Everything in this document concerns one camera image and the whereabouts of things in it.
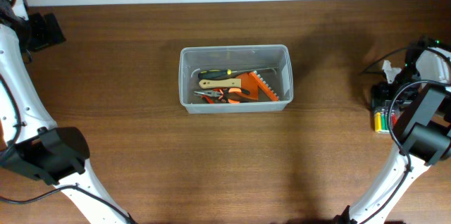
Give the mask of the clear screwdriver set case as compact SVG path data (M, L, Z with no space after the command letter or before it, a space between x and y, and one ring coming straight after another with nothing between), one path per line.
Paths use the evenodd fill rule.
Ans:
M376 133L388 134L388 119L392 119L392 124L396 124L400 116L400 110L395 107L391 113L388 113L387 106L378 106L373 110L373 128Z

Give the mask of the orange perforated plastic bar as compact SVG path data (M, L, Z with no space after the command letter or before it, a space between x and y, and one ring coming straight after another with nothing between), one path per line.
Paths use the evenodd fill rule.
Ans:
M257 86L263 91L263 93L271 100L271 101L279 101L279 96L272 90L269 84L257 73L257 71L252 71L249 73L249 76L255 80Z

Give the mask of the orange scraper wooden handle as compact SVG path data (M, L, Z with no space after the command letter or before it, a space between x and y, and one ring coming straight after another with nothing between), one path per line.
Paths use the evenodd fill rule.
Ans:
M225 80L200 80L199 86L202 89L231 87L242 88L248 90L249 94L238 94L239 96L253 101L257 101L259 99L259 87L257 86L255 80L249 76L249 73L243 73L237 77Z

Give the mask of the yellow black handled file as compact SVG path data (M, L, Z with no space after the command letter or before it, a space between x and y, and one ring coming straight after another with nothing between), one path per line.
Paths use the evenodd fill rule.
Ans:
M250 68L244 70L232 70L232 69L224 69L224 70L203 70L200 71L197 76L200 80L214 80L214 79L223 79L223 78L232 78L237 75L243 73L250 72L272 72L276 73L278 71L278 67L265 67L265 68Z

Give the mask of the orange black needle-nose pliers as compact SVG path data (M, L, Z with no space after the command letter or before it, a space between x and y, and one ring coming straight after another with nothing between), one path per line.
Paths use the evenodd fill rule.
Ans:
M208 104L215 104L213 98L217 98L220 102L227 104L239 104L240 101L230 99L227 97L228 94L249 94L249 91L242 88L231 87L231 88L215 88L210 90L198 90L194 91L194 94L200 96L201 99L205 100Z

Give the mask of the red black diagonal cutters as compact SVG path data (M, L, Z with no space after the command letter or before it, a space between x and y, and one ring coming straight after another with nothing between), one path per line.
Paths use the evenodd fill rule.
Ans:
M216 102L226 103L228 99L225 94L228 93L228 88L215 88L204 90L200 92L201 98L205 99L209 104L214 104Z

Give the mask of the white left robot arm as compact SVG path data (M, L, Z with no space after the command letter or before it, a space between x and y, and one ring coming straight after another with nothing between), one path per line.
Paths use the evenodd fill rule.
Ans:
M23 61L31 38L25 0L1 0L1 167L62 192L90 223L134 223L109 195L76 127L49 115Z

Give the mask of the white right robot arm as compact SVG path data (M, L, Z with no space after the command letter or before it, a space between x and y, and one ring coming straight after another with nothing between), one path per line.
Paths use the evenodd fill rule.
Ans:
M393 140L388 160L334 223L384 223L417 178L450 158L450 45L423 36L401 50L404 67L392 67L384 55L384 80L371 88L374 129Z

